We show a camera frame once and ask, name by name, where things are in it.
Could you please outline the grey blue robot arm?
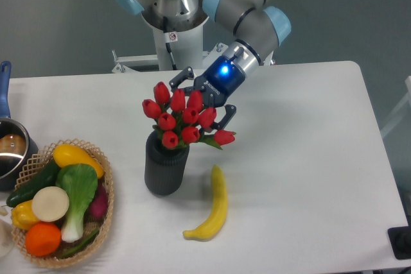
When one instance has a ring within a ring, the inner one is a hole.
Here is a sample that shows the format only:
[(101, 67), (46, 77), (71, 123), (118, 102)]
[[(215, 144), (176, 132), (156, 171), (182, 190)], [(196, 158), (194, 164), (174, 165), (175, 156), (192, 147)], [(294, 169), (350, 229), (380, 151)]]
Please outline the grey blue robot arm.
[[(176, 70), (170, 81), (172, 90), (185, 80), (193, 85), (184, 92), (202, 93), (207, 107), (224, 107), (221, 121), (206, 128), (207, 132), (224, 128), (236, 109), (227, 104), (228, 97), (272, 53), (291, 32), (288, 17), (268, 0), (115, 0), (132, 15), (142, 15), (152, 28), (159, 68)], [(205, 72), (194, 70), (203, 62), (203, 26), (213, 21), (234, 36), (234, 42), (221, 53), (209, 58)]]

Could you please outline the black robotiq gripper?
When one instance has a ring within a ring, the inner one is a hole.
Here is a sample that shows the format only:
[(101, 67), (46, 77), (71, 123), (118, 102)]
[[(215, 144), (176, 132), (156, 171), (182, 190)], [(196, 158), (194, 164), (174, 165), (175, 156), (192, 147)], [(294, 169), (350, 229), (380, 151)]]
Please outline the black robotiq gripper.
[[(200, 76), (195, 78), (193, 68), (187, 66), (169, 81), (171, 91), (175, 92), (185, 80), (194, 80), (193, 90), (199, 90), (205, 107), (222, 107), (229, 96), (245, 81), (245, 73), (236, 62), (237, 56), (219, 56)], [(236, 114), (234, 105), (224, 106), (225, 115), (219, 122), (213, 122), (209, 128), (200, 132), (211, 133), (223, 130)]]

